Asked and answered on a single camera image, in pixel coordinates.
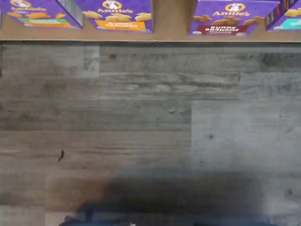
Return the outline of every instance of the product packaging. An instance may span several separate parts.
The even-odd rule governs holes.
[[[278,4],[278,0],[198,0],[190,33],[247,36]]]
[[[301,31],[301,1],[281,0],[267,16],[268,32]]]
[[[153,32],[151,0],[76,0],[96,29]]]
[[[81,29],[83,15],[73,0],[0,0],[0,10],[28,27]]]

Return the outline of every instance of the dark object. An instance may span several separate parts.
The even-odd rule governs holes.
[[[85,219],[83,221],[72,219],[61,223],[59,226],[130,226],[131,223],[125,220],[100,220],[92,222],[93,211],[86,211]]]
[[[64,149],[62,149],[61,151],[61,157],[57,160],[57,162],[60,162],[65,156],[65,152],[64,152]]]

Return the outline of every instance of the wood grain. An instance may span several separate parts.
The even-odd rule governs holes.
[[[299,226],[301,51],[131,49],[3,48],[0,225],[56,226],[90,203],[142,225]]]

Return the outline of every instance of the snack box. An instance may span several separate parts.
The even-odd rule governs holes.
[[[198,0],[190,33],[247,36],[278,4],[278,0]]]
[[[77,28],[83,15],[73,0],[0,0],[0,10],[28,27]]]
[[[96,29],[153,32],[151,0],[76,0]]]
[[[268,32],[301,31],[301,1],[281,0],[267,16]]]

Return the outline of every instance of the cracker illustration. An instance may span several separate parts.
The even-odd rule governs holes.
[[[131,21],[131,16],[128,15],[122,15],[120,13],[112,13],[112,16],[107,16],[105,18],[105,21],[109,22],[130,22]]]
[[[56,16],[55,16],[55,18],[56,19],[61,19],[61,18],[64,18],[66,16],[66,14],[64,14],[64,13],[58,13]]]
[[[36,20],[36,19],[44,19],[44,18],[49,18],[51,16],[47,15],[47,13],[30,13],[26,15],[29,19],[31,20]]]
[[[17,18],[23,17],[21,14],[19,14],[19,13],[13,13],[13,12],[9,12],[8,15],[13,16],[13,17],[17,17]]]
[[[93,19],[99,19],[99,18],[102,18],[103,16],[94,12],[94,11],[87,11],[87,12],[83,12],[83,14],[86,16],[86,17],[89,17],[89,18],[93,18]]]
[[[194,16],[193,21],[194,22],[199,22],[199,23],[205,23],[205,22],[208,22],[208,21],[212,21],[212,19],[208,15],[202,15],[202,16]]]
[[[235,18],[234,16],[225,16],[224,18],[227,20],[228,26],[236,26],[241,22],[240,18]]]
[[[151,13],[138,13],[138,16],[135,17],[136,21],[147,21],[151,20]]]
[[[131,19],[132,18],[129,15],[123,15],[123,14],[120,14],[120,13],[111,13],[111,15],[113,15],[113,16],[119,16],[121,18],[126,18],[126,19]]]
[[[251,26],[253,24],[257,24],[255,19],[246,20],[244,25]]]
[[[254,16],[252,19],[256,20],[257,23],[265,22],[265,17],[263,16]]]
[[[298,15],[299,12],[296,9],[289,9],[288,11],[286,11],[286,13],[284,13],[284,16],[288,16],[288,17],[297,17]]]
[[[212,23],[213,26],[227,26],[227,19],[216,20]]]

